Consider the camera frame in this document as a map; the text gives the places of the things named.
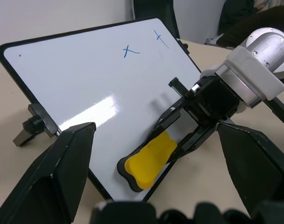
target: table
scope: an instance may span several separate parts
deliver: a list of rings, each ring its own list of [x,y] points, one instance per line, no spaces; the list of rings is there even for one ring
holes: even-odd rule
[[[183,42],[189,45],[190,56],[201,70],[220,64],[230,53],[226,49]],[[284,93],[279,98],[284,102]],[[43,133],[24,147],[14,145],[12,140],[21,130],[22,122],[31,116],[28,104],[0,64],[0,206],[34,159],[55,141]],[[284,152],[284,124],[264,104],[236,114],[232,120],[264,132]],[[93,206],[102,200],[87,181],[74,223],[89,223]],[[158,214],[176,208],[189,217],[202,201],[213,202],[221,210],[235,208],[246,212],[230,179],[217,133],[198,150],[179,159],[149,200]]]

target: dark clothing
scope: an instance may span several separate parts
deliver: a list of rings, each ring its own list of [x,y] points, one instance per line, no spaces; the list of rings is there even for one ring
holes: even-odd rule
[[[270,27],[284,31],[284,6],[257,13],[234,25],[216,42],[221,47],[236,48],[255,30]]]
[[[226,0],[220,18],[219,34],[233,25],[257,13],[255,0]]]

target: yellow whiteboard eraser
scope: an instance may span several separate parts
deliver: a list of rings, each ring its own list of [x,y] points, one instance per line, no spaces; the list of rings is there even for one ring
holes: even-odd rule
[[[134,177],[138,187],[143,190],[149,189],[176,147],[177,143],[164,131],[140,152],[128,158],[125,170]]]

